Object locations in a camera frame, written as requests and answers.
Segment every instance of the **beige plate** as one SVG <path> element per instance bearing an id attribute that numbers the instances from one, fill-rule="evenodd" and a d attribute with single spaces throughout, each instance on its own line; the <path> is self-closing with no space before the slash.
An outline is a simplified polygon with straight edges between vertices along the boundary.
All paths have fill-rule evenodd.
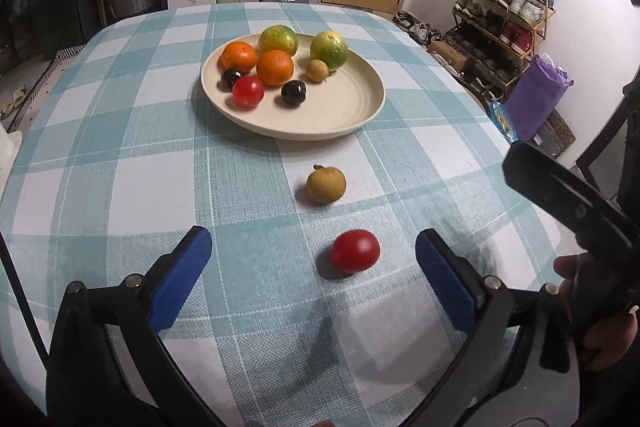
<path id="1" fill-rule="evenodd" d="M 260 35 L 234 39 L 258 46 Z M 293 57 L 292 80 L 304 80 L 306 100 L 292 107 L 280 97 L 280 87 L 265 86 L 258 107 L 245 110 L 233 101 L 231 93 L 220 84 L 222 69 L 218 59 L 226 44 L 220 46 L 204 63 L 201 82 L 209 100 L 229 120 L 266 136 L 289 140 L 326 140 L 343 136 L 362 127 L 377 115 L 385 103 L 385 87 L 373 67 L 360 55 L 349 51 L 347 62 L 319 84 L 306 79 L 306 65 L 311 60 L 310 35 L 298 35 L 300 45 Z"/>

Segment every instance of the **red tomato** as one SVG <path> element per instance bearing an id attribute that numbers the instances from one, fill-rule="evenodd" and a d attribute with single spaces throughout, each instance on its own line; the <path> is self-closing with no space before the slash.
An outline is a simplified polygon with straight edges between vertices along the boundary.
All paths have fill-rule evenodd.
<path id="1" fill-rule="evenodd" d="M 253 109 L 264 97 L 264 86 L 257 76 L 243 76 L 234 84 L 231 96 L 240 107 Z"/>
<path id="2" fill-rule="evenodd" d="M 371 268 L 380 257 L 380 243 L 367 230 L 341 233 L 334 241 L 331 262 L 343 272 L 356 273 Z"/>

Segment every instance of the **cardboard box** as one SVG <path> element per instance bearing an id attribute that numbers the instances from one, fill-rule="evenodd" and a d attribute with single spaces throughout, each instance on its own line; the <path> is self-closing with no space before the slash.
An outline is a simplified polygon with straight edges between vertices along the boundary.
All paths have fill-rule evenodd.
<path id="1" fill-rule="evenodd" d="M 466 66 L 465 55 L 459 53 L 454 48 L 449 46 L 443 41 L 434 41 L 429 44 L 429 52 L 437 53 L 440 57 L 444 58 L 451 67 L 458 73 L 461 73 Z"/>

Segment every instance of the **blue gripper pad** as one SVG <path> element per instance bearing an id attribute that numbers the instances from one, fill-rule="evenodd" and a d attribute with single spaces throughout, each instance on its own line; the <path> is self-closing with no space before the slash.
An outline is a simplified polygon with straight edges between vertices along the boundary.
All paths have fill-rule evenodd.
<path id="1" fill-rule="evenodd" d="M 157 335 L 170 328 L 211 257 L 209 230 L 193 227 L 170 254 L 172 265 L 153 290 L 148 323 Z"/>
<path id="2" fill-rule="evenodd" d="M 450 261 L 454 254 L 435 230 L 423 230 L 415 239 L 415 258 L 433 288 L 451 324 L 469 334 L 476 321 L 477 301 Z"/>

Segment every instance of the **plate rim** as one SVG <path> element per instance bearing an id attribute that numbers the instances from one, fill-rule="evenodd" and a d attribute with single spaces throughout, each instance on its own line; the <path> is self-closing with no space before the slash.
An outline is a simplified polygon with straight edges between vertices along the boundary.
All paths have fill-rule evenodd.
<path id="1" fill-rule="evenodd" d="M 231 44 L 232 42 L 242 41 L 243 39 L 246 39 L 246 38 L 249 38 L 249 37 L 255 37 L 255 36 L 259 37 L 261 34 L 262 33 L 250 33 L 250 34 L 247 34 L 247 35 L 243 35 L 243 36 L 231 39 L 231 40 L 225 42 L 224 44 L 218 46 L 215 50 L 213 50 L 209 54 L 209 57 L 207 57 L 207 60 L 205 60 L 204 64 L 202 65 L 202 68 L 200 69 L 200 85 L 202 86 L 202 90 L 204 91 L 205 95 L 209 99 L 209 102 L 211 103 L 211 105 L 213 107 L 215 107 L 216 110 L 218 110 L 228 120 L 238 124 L 240 127 L 244 128 L 244 129 L 247 129 L 247 130 L 249 130 L 251 132 L 254 132 L 254 133 L 257 133 L 257 134 L 261 134 L 263 136 L 269 136 L 271 138 L 289 139 L 289 140 L 296 140 L 296 141 L 320 141 L 320 140 L 330 140 L 332 138 L 337 138 L 337 137 L 340 137 L 340 136 L 346 136 L 348 134 L 351 134 L 351 133 L 357 131 L 358 129 L 360 129 L 361 127 L 365 126 L 367 123 L 369 123 L 375 117 L 377 117 L 377 115 L 379 115 L 380 111 L 382 111 L 382 108 L 384 107 L 385 102 L 386 102 L 386 87 L 385 87 L 384 82 L 382 81 L 382 77 L 380 77 L 380 74 L 378 73 L 376 68 L 374 68 L 373 65 L 366 58 L 364 58 L 360 54 L 357 54 L 352 49 L 349 49 L 349 52 L 354 54 L 354 55 L 356 55 L 356 57 L 359 57 L 361 60 L 364 60 L 371 67 L 371 69 L 373 69 L 373 71 L 375 71 L 376 75 L 378 76 L 378 79 L 380 80 L 380 85 L 382 86 L 382 100 L 380 102 L 380 106 L 378 106 L 378 108 L 373 112 L 373 114 L 371 116 L 369 116 L 368 118 L 366 118 L 365 120 L 363 120 L 362 122 L 360 122 L 360 123 L 358 123 L 356 125 L 351 125 L 349 127 L 345 127 L 345 128 L 342 128 L 342 129 L 338 129 L 338 130 L 335 130 L 335 131 L 326 132 L 326 133 L 322 133 L 322 134 L 317 133 L 317 132 L 304 133 L 304 132 L 276 131 L 276 130 L 273 130 L 273 129 L 268 129 L 268 128 L 262 127 L 260 125 L 256 125 L 256 124 L 253 124 L 253 123 L 248 123 L 247 121 L 236 117 L 234 114 L 223 110 L 213 100 L 212 96 L 209 94 L 209 91 L 207 90 L 207 87 L 205 86 L 205 83 L 204 83 L 204 71 L 207 68 L 207 65 L 209 64 L 209 61 L 211 60 L 211 57 L 218 50 L 224 49 L 225 46 L 227 46 L 228 44 Z M 309 34 L 306 34 L 306 33 L 296 33 L 296 35 L 309 37 L 311 39 L 315 38 L 315 35 L 309 35 Z"/>

